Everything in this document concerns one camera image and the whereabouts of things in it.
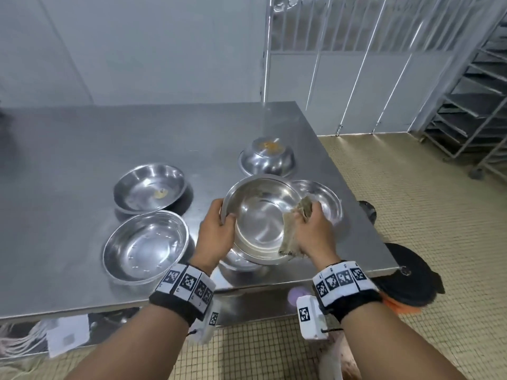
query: left hand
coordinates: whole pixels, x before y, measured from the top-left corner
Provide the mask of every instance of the left hand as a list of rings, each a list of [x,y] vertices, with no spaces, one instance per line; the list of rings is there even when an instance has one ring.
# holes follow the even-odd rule
[[[220,208],[223,198],[212,201],[208,213],[199,227],[197,245],[190,263],[208,276],[217,267],[220,260],[231,250],[234,244],[236,217],[229,214],[222,225]]]

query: forearm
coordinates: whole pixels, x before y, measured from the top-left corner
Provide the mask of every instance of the forearm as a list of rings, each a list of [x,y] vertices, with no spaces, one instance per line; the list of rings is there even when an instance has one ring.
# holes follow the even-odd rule
[[[364,380],[465,380],[440,352],[380,302],[350,312],[342,328]]]
[[[166,380],[189,326],[168,309],[148,305],[99,345],[67,380]]]

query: beige floor tile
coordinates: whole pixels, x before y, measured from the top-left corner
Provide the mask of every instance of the beige floor tile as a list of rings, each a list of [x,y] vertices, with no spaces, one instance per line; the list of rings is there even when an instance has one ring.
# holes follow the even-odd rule
[[[442,162],[408,134],[321,137],[356,198],[377,209],[385,241],[403,244],[438,272],[447,293],[403,320],[470,379],[507,378],[507,185]],[[220,329],[185,345],[171,379],[315,379],[323,344],[296,318]],[[44,361],[22,379],[61,379],[89,350]],[[0,372],[0,380],[16,372]]]

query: caster wheel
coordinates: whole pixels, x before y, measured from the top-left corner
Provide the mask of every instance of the caster wheel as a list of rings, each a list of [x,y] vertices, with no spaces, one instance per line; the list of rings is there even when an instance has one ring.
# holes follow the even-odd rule
[[[484,179],[484,171],[482,169],[472,169],[468,172],[468,177],[472,180],[483,180]]]

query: wristband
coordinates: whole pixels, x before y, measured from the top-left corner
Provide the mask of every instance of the wristband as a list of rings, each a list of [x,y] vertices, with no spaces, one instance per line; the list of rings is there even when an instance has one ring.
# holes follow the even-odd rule
[[[329,265],[313,278],[324,310],[341,320],[352,310],[372,301],[382,301],[375,284],[356,262]]]
[[[204,319],[215,287],[200,269],[177,263],[169,269],[149,302],[174,311],[190,326],[195,319]]]

